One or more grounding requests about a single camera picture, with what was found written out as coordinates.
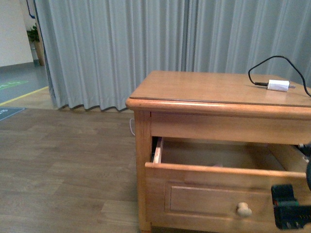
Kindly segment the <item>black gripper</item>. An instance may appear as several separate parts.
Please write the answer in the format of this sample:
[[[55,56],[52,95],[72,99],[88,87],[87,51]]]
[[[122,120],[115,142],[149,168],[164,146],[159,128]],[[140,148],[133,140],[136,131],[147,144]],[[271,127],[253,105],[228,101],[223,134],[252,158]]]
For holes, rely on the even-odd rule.
[[[306,166],[306,179],[308,187],[311,186],[311,145],[271,145],[271,152],[279,163],[285,168],[293,165],[289,159],[292,155],[303,157],[308,160]],[[276,226],[281,230],[302,229],[311,222],[311,207],[300,205],[294,197],[294,190],[291,184],[275,184],[271,187],[272,203]]]

